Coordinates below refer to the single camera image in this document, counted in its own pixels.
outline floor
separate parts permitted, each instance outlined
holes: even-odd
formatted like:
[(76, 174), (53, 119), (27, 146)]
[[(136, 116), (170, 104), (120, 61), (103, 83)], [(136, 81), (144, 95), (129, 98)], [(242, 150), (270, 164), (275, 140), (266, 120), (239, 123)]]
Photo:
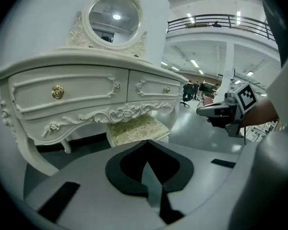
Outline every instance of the floor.
[[(170, 143), (200, 150), (230, 154), (239, 155), (242, 152), (244, 146), (244, 140), (242, 138), (228, 137), (224, 129), (213, 127), (207, 122), (205, 117), (197, 115), (197, 101), (190, 101), (188, 104), (190, 107), (180, 105), (177, 121), (169, 135)], [(168, 124), (167, 115), (154, 111), (153, 116), (163, 124)], [(64, 151), (43, 152), (41, 154), (47, 161), (58, 169), (61, 169), (81, 156), (109, 148), (110, 144), (108, 141), (103, 140), (92, 145), (74, 149), (71, 154), (66, 154)], [(24, 198), (46, 178), (46, 175), (38, 172), (28, 164), (24, 180)]]

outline upholstered stool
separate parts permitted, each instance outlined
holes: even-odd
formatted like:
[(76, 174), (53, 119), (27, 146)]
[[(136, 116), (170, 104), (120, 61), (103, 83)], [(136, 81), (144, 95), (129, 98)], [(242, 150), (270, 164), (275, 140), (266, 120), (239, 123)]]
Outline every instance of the upholstered stool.
[(147, 139), (168, 142), (169, 134), (169, 129), (149, 114), (126, 123), (108, 124), (107, 130), (107, 138), (111, 147)]

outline baseboard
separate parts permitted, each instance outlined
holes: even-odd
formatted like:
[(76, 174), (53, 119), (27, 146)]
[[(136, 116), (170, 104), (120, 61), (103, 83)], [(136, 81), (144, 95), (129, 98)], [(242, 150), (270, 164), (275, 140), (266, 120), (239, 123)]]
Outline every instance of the baseboard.
[[(95, 136), (89, 136), (89, 137), (85, 137), (85, 138), (80, 138), (80, 139), (76, 139), (76, 140), (70, 140), (70, 141), (68, 141), (68, 143), (69, 143), (71, 149), (74, 149), (74, 148), (78, 148), (81, 146), (100, 142), (103, 140), (107, 140), (106, 133), (102, 133), (102, 134), (95, 135)], [(56, 143), (56, 144), (48, 145), (48, 146), (38, 145), (38, 146), (36, 146), (36, 148), (37, 148), (38, 152), (50, 152), (50, 151), (64, 150), (64, 147), (61, 143)]]

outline railing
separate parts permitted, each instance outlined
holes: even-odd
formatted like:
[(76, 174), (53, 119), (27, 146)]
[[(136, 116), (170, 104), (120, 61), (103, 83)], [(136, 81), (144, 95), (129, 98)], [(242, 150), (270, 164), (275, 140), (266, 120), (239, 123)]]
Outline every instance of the railing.
[(168, 22), (168, 33), (176, 30), (199, 27), (225, 27), (235, 30), (242, 30), (275, 41), (271, 29), (267, 23), (233, 14), (200, 14), (173, 20)]

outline oval mirror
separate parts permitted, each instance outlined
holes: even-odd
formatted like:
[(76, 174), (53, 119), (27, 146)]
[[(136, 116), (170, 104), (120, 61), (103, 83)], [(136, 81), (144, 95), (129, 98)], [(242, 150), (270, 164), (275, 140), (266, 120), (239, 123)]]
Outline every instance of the oval mirror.
[(99, 0), (90, 10), (89, 22), (96, 35), (113, 44), (131, 40), (140, 24), (138, 8), (132, 0)]

